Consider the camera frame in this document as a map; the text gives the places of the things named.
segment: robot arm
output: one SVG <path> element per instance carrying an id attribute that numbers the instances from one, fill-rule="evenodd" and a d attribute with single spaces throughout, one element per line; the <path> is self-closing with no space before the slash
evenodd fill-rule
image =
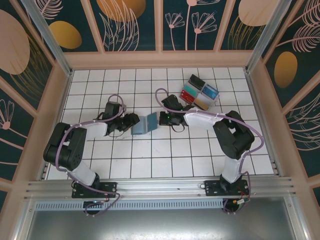
<path id="1" fill-rule="evenodd" d="M 98 116 L 97 120 L 112 118 L 119 113 L 120 106 L 117 102 L 109 101 L 105 106 L 104 112 Z M 125 132 L 139 121 L 138 115 L 130 113 L 125 114 L 123 117 L 116 117 L 108 123 L 92 121 L 90 124 L 72 129 L 62 145 L 58 158 L 59 168 L 64 169 L 83 184 L 98 189 L 100 185 L 99 175 L 90 170 L 82 161 L 86 141 L 109 135 L 116 129 Z M 58 147 L 70 127 L 69 124 L 63 122 L 55 126 L 43 153 L 43 159 L 46 162 L 56 165 Z"/>
<path id="2" fill-rule="evenodd" d="M 188 111 L 193 108 L 190 105 L 183 107 L 175 95 L 168 96 L 162 103 L 166 108 L 177 111 Z M 236 111 L 230 111 L 226 116 L 244 122 Z M 199 127 L 208 131 L 214 131 L 220 147 L 226 155 L 224 169 L 220 177 L 221 187 L 225 191 L 228 191 L 241 179 L 240 167 L 242 157 L 251 148 L 255 140 L 250 129 L 235 121 L 211 116 L 202 112 L 167 113 L 163 111 L 160 113 L 159 124 L 164 126 L 177 126 L 181 124 L 183 126 Z"/>
<path id="3" fill-rule="evenodd" d="M 51 138 L 44 150 L 43 159 L 56 165 L 56 154 L 58 146 L 65 132 L 70 128 L 69 124 L 58 123 L 51 135 Z M 82 161 L 86 141 L 93 140 L 97 137 L 103 137 L 108 129 L 104 122 L 95 122 L 83 127 L 73 129 L 66 142 L 63 143 L 59 155 L 59 167 L 67 170 L 70 175 L 81 181 L 87 186 L 96 188 L 100 180 L 97 173 L 90 170 Z"/>

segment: flower illustration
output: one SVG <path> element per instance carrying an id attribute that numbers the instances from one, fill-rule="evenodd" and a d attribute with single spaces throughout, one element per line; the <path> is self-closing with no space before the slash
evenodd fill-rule
<path id="1" fill-rule="evenodd" d="M 13 130 L 11 126 L 11 120 L 14 115 L 15 110 L 15 104 L 11 101 L 8 101 L 8 104 L 6 104 L 5 100 L 0 100 L 0 130 L 10 130 L 15 134 L 18 134 L 19 136 L 23 138 L 27 138 L 25 135 Z M 8 144 L 12 147 L 15 147 L 17 149 L 23 150 L 24 148 L 22 146 L 16 145 L 10 141 L 7 141 L 3 138 L 0 138 L 0 142 L 3 142 L 5 144 Z"/>
<path id="2" fill-rule="evenodd" d="M 186 3 L 191 7 L 196 5 L 216 4 L 218 2 L 220 2 L 220 0 L 186 0 Z"/>
<path id="3" fill-rule="evenodd" d="M 192 24 L 195 32 L 194 50 L 197 50 L 197 37 L 198 34 L 209 33 L 217 30 L 217 24 L 214 24 L 216 19 L 215 13 L 203 13 L 199 18 L 199 12 L 193 13 Z"/>
<path id="4" fill-rule="evenodd" d="M 6 105 L 3 99 L 0 100 L 0 129 L 8 130 L 10 128 L 10 122 L 14 114 L 15 104 L 8 101 Z"/>
<path id="5" fill-rule="evenodd" d="M 188 26 L 189 26 L 190 8 L 196 5 L 209 5 L 209 4 L 216 4 L 218 2 L 220 2 L 220 0 L 186 0 L 186 3 L 188 4 L 188 11 L 186 14 L 186 27 L 185 27 L 185 36 L 184 36 L 185 50 L 188 50 Z"/>
<path id="6" fill-rule="evenodd" d="M 170 13 L 167 13 L 165 15 L 165 20 L 168 23 L 168 26 L 170 28 L 172 47 L 173 47 L 173 50 L 175 51 L 176 48 L 175 48 L 175 44 L 174 44 L 174 37 L 172 35 L 172 29 L 184 26 L 185 21 L 183 21 L 183 17 L 181 16 L 181 12 L 180 13 L 173 13 L 172 16 Z"/>

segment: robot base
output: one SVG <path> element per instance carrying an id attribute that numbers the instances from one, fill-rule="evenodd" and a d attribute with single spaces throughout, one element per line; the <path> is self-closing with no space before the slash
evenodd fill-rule
<path id="1" fill-rule="evenodd" d="M 229 191 L 225 191 L 221 187 L 221 180 L 208 180 L 204 181 L 205 195 L 209 196 L 241 196 L 241 192 L 245 195 L 249 194 L 247 180 L 238 179 L 236 185 Z"/>
<path id="2" fill-rule="evenodd" d="M 91 191 L 79 183 L 74 183 L 72 187 L 72 195 L 73 199 L 103 199 L 106 196 L 103 193 Z M 105 192 L 117 192 L 117 183 L 116 182 L 100 182 L 99 186 L 96 188 L 97 190 L 105 191 Z M 116 195 L 108 194 L 108 198 L 113 199 Z"/>

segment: white grid floor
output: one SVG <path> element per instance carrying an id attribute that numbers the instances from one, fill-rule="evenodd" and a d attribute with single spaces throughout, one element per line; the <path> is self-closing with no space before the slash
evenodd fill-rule
<path id="1" fill-rule="evenodd" d="M 262 132 L 243 69 L 234 67 L 77 70 L 62 122 L 75 124 L 96 118 L 104 111 L 111 94 L 121 95 L 127 113 L 159 114 L 163 109 L 156 102 L 154 92 L 165 88 L 179 96 L 191 74 L 219 90 L 219 101 L 210 112 L 235 110 L 247 124 Z M 158 126 L 145 135 L 132 137 L 130 130 L 117 137 L 120 134 L 115 132 L 113 136 L 96 138 L 85 144 L 83 161 L 101 179 L 206 177 L 222 173 L 225 157 L 214 131 L 186 127 L 177 133 L 168 126 Z M 259 144 L 256 136 L 252 148 Z M 243 171 L 251 175 L 272 175 L 273 165 L 264 146 L 247 157 Z M 67 179 L 67 176 L 49 165 L 45 179 Z"/>

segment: floral wallpaper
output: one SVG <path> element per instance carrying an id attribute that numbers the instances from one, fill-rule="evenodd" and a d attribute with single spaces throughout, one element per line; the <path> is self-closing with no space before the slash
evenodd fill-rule
<path id="1" fill-rule="evenodd" d="M 306 0 L 265 66 L 284 107 L 320 71 L 320 0 Z"/>
<path id="2" fill-rule="evenodd" d="M 90 3 L 106 52 L 156 50 L 154 0 Z"/>
<path id="3" fill-rule="evenodd" d="M 33 121 L 0 89 L 0 178 L 12 181 Z"/>
<path id="4" fill-rule="evenodd" d="M 320 175 L 320 84 L 285 117 L 307 176 Z"/>
<path id="5" fill-rule="evenodd" d="M 236 0 L 221 50 L 253 50 L 278 0 Z"/>
<path id="6" fill-rule="evenodd" d="M 34 2 L 63 52 L 98 51 L 81 0 Z"/>
<path id="7" fill-rule="evenodd" d="M 164 0 L 163 50 L 213 50 L 225 0 Z"/>
<path id="8" fill-rule="evenodd" d="M 35 109 L 52 64 L 8 1 L 0 2 L 0 77 Z"/>

